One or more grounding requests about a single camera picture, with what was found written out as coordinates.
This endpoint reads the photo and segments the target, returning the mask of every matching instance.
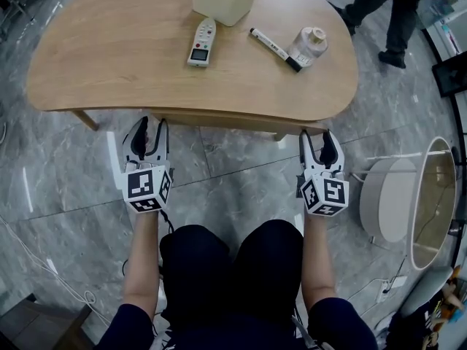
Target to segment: plastic bottle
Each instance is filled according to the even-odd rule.
[[[288,54],[301,67],[309,67],[328,49],[326,32],[318,27],[304,27],[288,48]]]

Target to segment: gray tile floor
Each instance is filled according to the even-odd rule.
[[[114,186],[105,131],[122,139],[147,113],[91,112],[101,126],[93,132],[73,115],[38,112],[28,104],[25,84],[31,55],[50,19],[68,1],[36,0],[31,6],[36,22],[19,17],[8,40],[0,44],[0,103],[8,121],[7,139],[0,146],[0,215],[34,253],[52,259],[78,292],[95,292],[96,307],[112,317],[121,299],[121,266],[132,227]],[[352,0],[329,1],[343,6]],[[369,168],[381,156],[421,152],[434,136],[458,145],[450,105],[439,98],[431,73],[435,60],[422,34],[417,31],[410,40],[406,70],[377,60],[385,46],[390,8],[388,2],[368,16],[353,37],[358,92],[346,110],[325,121],[343,144],[346,172]],[[175,227],[205,225],[234,254],[268,219],[299,222],[296,137],[287,136],[278,144],[269,133],[171,125],[170,144],[175,177],[168,213]],[[373,327],[401,304],[418,273],[405,262],[402,274],[409,277],[408,283],[374,305],[379,282],[371,281],[395,275],[404,245],[370,242],[358,216],[361,184],[349,180],[350,207],[329,221],[329,243],[339,295],[349,298]],[[4,227],[0,234],[0,314],[31,291],[45,303],[80,307],[51,276],[30,264]],[[451,250],[448,236],[437,263],[448,261]],[[306,316],[301,297],[298,307]],[[94,315],[85,329],[94,341],[104,331]]]

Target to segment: white remote control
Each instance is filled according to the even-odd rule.
[[[193,46],[187,64],[191,66],[208,66],[209,54],[216,35],[216,22],[212,18],[203,20],[196,29]]]

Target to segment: person's leg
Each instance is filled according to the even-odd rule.
[[[302,235],[284,220],[269,220],[254,230],[233,264],[234,308],[289,324],[300,287],[302,249]]]
[[[382,62],[405,69],[404,55],[417,21],[418,0],[394,0],[387,30],[386,52],[379,54]]]
[[[381,7],[387,0],[354,0],[342,10],[341,16],[347,26],[359,26],[362,20]]]
[[[162,317],[178,328],[199,324],[225,308],[231,272],[228,247],[200,225],[178,228],[161,240],[167,308]]]

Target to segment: black shoe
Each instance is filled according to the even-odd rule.
[[[355,35],[355,25],[351,24],[348,20],[346,20],[344,18],[344,16],[342,15],[342,12],[344,11],[342,8],[339,8],[339,7],[336,7],[336,5],[332,4],[332,3],[329,3],[331,4],[331,6],[336,10],[336,12],[341,16],[342,20],[344,21],[345,23],[345,26],[347,26],[347,29],[349,30],[349,34],[350,36],[353,36]]]
[[[387,63],[388,65],[395,66],[400,69],[406,68],[403,53],[397,53],[387,50],[386,52],[379,52],[378,58],[381,62]]]

